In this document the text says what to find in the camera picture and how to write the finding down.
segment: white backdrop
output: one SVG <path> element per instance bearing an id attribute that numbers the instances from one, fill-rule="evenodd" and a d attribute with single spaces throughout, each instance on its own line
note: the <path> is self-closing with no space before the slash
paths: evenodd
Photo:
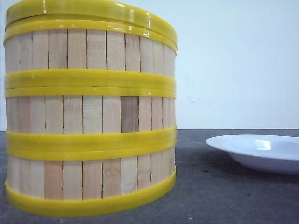
<path id="1" fill-rule="evenodd" d="M 1 0 L 1 130 L 5 130 Z M 178 33 L 181 129 L 299 128 L 299 1 L 123 0 Z"/>

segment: white plate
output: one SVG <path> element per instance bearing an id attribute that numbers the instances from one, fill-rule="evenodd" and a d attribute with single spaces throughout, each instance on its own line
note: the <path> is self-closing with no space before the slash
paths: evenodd
<path id="1" fill-rule="evenodd" d="M 241 165 L 264 172 L 299 174 L 299 137 L 278 135 L 223 135 L 206 140 L 228 152 Z"/>

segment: plate rim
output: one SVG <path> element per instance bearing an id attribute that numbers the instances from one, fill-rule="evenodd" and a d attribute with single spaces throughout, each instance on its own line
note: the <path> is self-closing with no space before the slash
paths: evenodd
<path id="1" fill-rule="evenodd" d="M 275 157 L 275 156 L 264 156 L 264 155 L 256 155 L 256 154 L 246 153 L 246 152 L 236 152 L 234 150 L 229 150 L 229 149 L 226 149 L 226 148 L 218 147 L 218 146 L 215 146 L 215 145 L 209 143 L 209 141 L 211 141 L 211 139 L 221 138 L 221 137 L 225 137 L 225 136 L 270 136 L 270 137 L 286 137 L 286 138 L 295 138 L 295 139 L 299 139 L 299 137 L 286 136 L 286 135 L 267 135 L 267 134 L 226 134 L 226 135 L 218 135 L 218 136 L 214 136 L 214 137 L 206 139 L 206 144 L 209 145 L 210 147 L 213 147 L 213 148 L 216 148 L 218 150 L 228 152 L 228 153 L 246 155 L 246 156 L 251 156 L 251 157 L 258 157 L 258 158 L 265 158 L 265 159 L 299 161 L 299 158 L 294 158 L 294 159 L 292 159 L 292 158 L 279 158 L 279 157 Z"/>

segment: bamboo steamer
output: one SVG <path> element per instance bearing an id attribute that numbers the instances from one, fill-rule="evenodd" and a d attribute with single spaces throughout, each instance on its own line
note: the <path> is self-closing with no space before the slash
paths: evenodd
<path id="1" fill-rule="evenodd" d="M 10 7 L 9 202 L 41 215 L 90 216 L 167 193 L 175 181 L 175 89 L 165 86 L 174 83 L 176 41 L 168 23 L 118 2 Z"/>

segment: gray surface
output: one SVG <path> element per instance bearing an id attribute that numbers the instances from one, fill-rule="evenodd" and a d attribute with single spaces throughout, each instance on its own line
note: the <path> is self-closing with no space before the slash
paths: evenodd
<path id="1" fill-rule="evenodd" d="M 176 151 L 177 183 L 161 199 L 116 214 L 56 218 L 15 209 L 6 200 L 5 136 L 1 133 L 1 223 L 299 223 L 299 175 L 276 175 L 242 167 L 227 153 L 205 144 L 209 137 L 225 134 L 275 134 L 299 136 L 299 130 L 179 130 Z"/>

